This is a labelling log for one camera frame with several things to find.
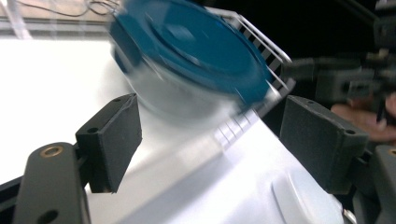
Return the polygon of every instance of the white table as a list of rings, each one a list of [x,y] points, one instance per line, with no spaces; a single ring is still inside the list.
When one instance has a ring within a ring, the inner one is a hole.
[[[106,41],[1,40],[0,64],[0,183],[23,175],[33,150],[74,144],[82,124],[132,92]],[[143,142],[118,193],[88,190],[92,223],[339,220],[338,204],[254,114],[226,148],[219,131],[177,126],[143,106],[140,117]]]

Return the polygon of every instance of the metal rack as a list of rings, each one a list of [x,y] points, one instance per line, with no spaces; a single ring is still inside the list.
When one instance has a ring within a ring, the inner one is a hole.
[[[270,84],[270,90],[265,96],[264,102],[256,104],[253,109],[263,117],[268,113],[279,101],[284,99],[293,89],[295,81],[291,78],[283,79],[280,76],[281,64],[284,62],[291,62],[291,58],[278,47],[270,38],[264,35],[245,17],[239,15],[234,11],[217,9],[207,7],[208,11],[213,14],[221,16],[234,28],[239,30],[254,46],[262,53],[262,57],[267,62],[268,70],[274,77],[274,81]]]
[[[268,83],[270,89],[263,102],[254,105],[253,108],[245,114],[223,123],[215,130],[215,137],[218,142],[224,148],[228,148],[228,146],[242,136],[242,134],[257,121],[258,117],[262,118],[284,99],[293,89],[295,81],[291,78],[282,78],[280,75],[282,63],[291,62],[291,58],[251,22],[234,11],[213,7],[207,7],[206,9],[213,14],[221,16],[251,41],[262,53],[262,57],[267,63],[268,70],[274,77],[274,81]]]

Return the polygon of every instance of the person's hand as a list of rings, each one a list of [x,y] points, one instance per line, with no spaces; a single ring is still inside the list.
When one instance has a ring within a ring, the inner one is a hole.
[[[367,109],[372,100],[349,101],[348,105],[333,105],[332,112],[367,132],[371,141],[396,145],[396,127],[388,125],[386,120],[376,121],[376,114]],[[388,112],[396,118],[396,93],[385,102]]]

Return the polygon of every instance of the blue lid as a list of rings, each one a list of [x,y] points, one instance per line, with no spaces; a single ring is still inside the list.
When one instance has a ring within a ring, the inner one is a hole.
[[[260,52],[222,18],[185,0],[130,0],[117,22],[140,53],[215,91],[262,101],[271,75]]]

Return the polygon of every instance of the clear plastic container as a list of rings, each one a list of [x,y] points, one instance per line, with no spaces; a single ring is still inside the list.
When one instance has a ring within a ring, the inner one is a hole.
[[[110,27],[115,58],[151,111],[215,127],[264,101],[273,79],[266,62],[224,19],[184,0],[125,8]]]

